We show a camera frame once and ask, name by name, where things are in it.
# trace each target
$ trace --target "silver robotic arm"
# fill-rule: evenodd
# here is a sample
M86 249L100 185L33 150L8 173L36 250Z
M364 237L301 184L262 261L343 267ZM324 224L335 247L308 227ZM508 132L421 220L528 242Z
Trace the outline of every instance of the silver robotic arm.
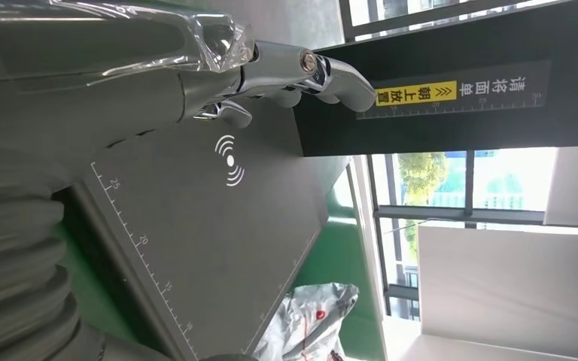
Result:
M366 111L376 99L369 82L349 64L302 47L265 41L256 42L254 58L242 65L236 83L224 91L223 100L202 107L195 118L247 126L251 115L233 101L243 96L269 98L291 108L305 93L329 104L341 102L353 111Z

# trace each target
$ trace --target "corrugated flexible hose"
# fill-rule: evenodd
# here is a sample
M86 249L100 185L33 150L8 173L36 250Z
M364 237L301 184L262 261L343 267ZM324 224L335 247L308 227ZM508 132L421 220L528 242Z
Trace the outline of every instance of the corrugated flexible hose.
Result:
M65 242L50 235L63 208L50 197L98 151L177 123L184 106L170 70L41 93L0 82L0 361L168 359L79 318L67 272L56 265Z

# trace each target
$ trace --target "transparent plastic cover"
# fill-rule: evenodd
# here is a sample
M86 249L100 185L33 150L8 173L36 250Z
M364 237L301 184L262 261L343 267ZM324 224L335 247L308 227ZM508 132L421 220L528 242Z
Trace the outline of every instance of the transparent plastic cover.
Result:
M0 79L223 72L254 55L249 26L164 2L0 0Z

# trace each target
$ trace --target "printed scale numbers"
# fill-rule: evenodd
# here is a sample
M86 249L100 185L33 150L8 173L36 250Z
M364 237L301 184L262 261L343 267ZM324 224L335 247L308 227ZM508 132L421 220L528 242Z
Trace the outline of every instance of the printed scale numbers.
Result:
M123 226L123 229L125 230L125 233L127 234L128 239L134 245L134 249L136 250L136 253L141 258L141 261L143 263L143 266L145 267L145 270L147 270L148 274L150 275L150 279L154 283L154 286L156 287L156 289L160 295L160 298L163 300L163 302L165 303L165 306L169 310L169 315L176 323L176 326L178 327L178 331L181 333L181 335L183 336L183 339L187 343L187 346L190 348L191 353L193 354L195 361L198 361L198 354L196 353L193 346L191 345L189 336L187 336L187 333L192 330L193 324L191 322L187 322L187 324L183 324L183 323L179 322L178 321L178 315L176 314L175 309L169 304L169 299L167 296L168 296L168 293L170 293L172 291L174 286L169 281L165 282L164 284L161 284L157 280L158 277L157 277L156 273L150 269L150 264L145 260L145 258L146 258L145 257L145 250L147 249L147 246L149 245L149 241L150 241L149 237L147 235L140 235L137 237L137 236L134 236L134 233L130 232L129 227L128 227L128 223L125 220L123 220L123 212L121 210L119 210L118 207L115 205L116 200L114 198L112 198L112 195L111 195L115 190L120 189L120 182L118 181L117 178L111 179L111 180L103 180L103 176L101 174L99 174L97 172L96 168L94 167L95 164L96 164L95 162L92 162L90 164L92 171L94 172L94 175L96 176L96 178L99 180L99 184L101 185L103 192L105 192L105 195L107 196L111 207L114 209L114 212L116 212L116 216L118 218L118 221L120 222L120 225Z

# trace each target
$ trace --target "window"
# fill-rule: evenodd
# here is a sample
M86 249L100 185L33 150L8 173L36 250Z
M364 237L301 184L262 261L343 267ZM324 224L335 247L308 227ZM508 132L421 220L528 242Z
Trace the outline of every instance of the window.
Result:
M464 207L466 152L372 157L380 205Z
M528 148L368 156L387 312L420 320L419 227L542 224L555 152Z
M475 152L473 207L545 211L555 148Z
M563 0L530 0L497 8L487 0L341 0L340 4L348 3L348 12L341 13L345 40L362 41L557 1Z

